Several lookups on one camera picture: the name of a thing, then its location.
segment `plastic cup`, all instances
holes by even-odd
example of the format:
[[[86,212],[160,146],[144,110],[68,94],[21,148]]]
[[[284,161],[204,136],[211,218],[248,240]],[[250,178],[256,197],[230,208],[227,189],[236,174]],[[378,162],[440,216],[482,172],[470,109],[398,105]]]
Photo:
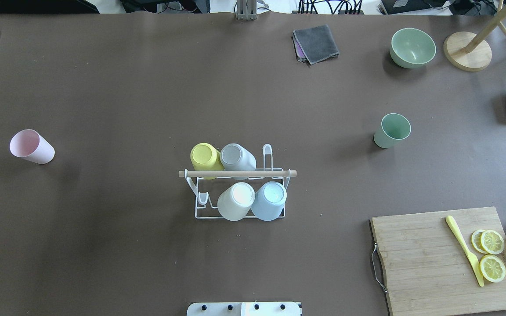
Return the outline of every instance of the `plastic cup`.
[[[419,68],[430,62],[436,54],[436,46],[422,30],[406,28],[397,31],[390,43],[392,60],[403,68]]]
[[[217,208],[223,218],[235,222],[247,215],[254,200],[255,190],[245,182],[237,182],[220,195]]]
[[[220,162],[220,152],[211,144],[200,143],[191,150],[191,162],[195,170],[223,170]],[[205,177],[206,180],[215,179],[215,176]]]
[[[251,152],[239,144],[227,144],[220,152],[221,164],[225,170],[255,170],[257,160]],[[245,180],[246,176],[235,176],[235,180]]]
[[[255,192],[255,202],[251,206],[251,211],[260,220],[274,220],[277,218],[286,202],[286,189],[279,182],[270,181],[257,192]]]
[[[9,150],[15,157],[40,165],[50,162],[56,153],[54,147],[32,129],[15,134],[9,143]]]
[[[380,128],[374,134],[374,143],[381,148],[390,148],[411,134],[411,124],[405,116],[397,113],[382,118]]]

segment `cup rack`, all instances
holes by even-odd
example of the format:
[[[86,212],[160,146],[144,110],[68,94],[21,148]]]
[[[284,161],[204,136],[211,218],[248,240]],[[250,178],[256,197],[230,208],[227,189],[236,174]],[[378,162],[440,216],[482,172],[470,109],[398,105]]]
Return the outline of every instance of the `cup rack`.
[[[267,156],[271,158],[271,165],[267,167]],[[283,168],[273,167],[273,148],[269,144],[263,146],[263,168],[257,168],[249,171],[235,171],[235,170],[180,170],[179,177],[186,178],[188,185],[191,187],[192,192],[195,194],[195,218],[196,219],[222,219],[222,216],[201,216],[199,210],[207,208],[207,204],[211,208],[217,209],[214,206],[209,192],[200,192],[200,180],[205,180],[205,177],[216,177],[216,179],[231,179],[237,176],[246,176],[246,180],[262,180],[270,177],[271,180],[280,180],[284,188],[288,188],[290,178],[296,176],[296,170],[283,170]],[[282,214],[278,218],[284,218],[286,215],[286,207],[283,208]],[[257,218],[257,216],[245,216],[245,218]]]

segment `light blue cup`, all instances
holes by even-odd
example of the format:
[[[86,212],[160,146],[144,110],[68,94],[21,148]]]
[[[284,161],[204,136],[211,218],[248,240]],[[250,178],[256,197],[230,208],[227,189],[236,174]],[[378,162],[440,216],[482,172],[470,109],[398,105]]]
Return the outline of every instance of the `light blue cup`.
[[[411,134],[411,124],[405,116],[397,113],[382,118],[380,128],[374,134],[374,143],[381,148],[390,148]]]
[[[257,192],[255,192],[255,201],[251,206],[251,211],[260,220],[270,221],[277,218],[286,202],[286,189],[282,184],[275,181],[269,181]]]
[[[419,68],[430,62],[436,54],[436,46],[422,30],[406,28],[392,36],[390,56],[403,68]]]

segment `wooden base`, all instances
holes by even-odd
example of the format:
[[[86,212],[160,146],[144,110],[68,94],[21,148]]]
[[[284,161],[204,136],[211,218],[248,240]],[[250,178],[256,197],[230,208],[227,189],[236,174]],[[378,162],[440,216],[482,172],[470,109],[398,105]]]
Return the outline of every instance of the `wooden base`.
[[[478,46],[469,53],[464,48],[476,36],[472,32],[456,32],[444,41],[444,54],[456,67],[466,72],[479,72],[484,70],[492,61],[492,49],[482,40]]]

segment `metal handle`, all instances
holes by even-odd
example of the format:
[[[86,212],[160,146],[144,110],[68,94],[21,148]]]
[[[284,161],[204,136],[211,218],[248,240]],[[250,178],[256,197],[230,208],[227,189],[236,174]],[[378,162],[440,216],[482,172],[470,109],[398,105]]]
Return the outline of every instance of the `metal handle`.
[[[370,254],[370,260],[372,261],[372,270],[374,271],[374,278],[376,279],[376,282],[380,284],[384,293],[387,293],[388,289],[384,284],[382,284],[382,282],[378,280],[378,274],[376,273],[376,264],[374,264],[374,254],[377,253],[377,250],[378,250],[378,243],[374,242],[374,250],[372,251],[372,254]]]

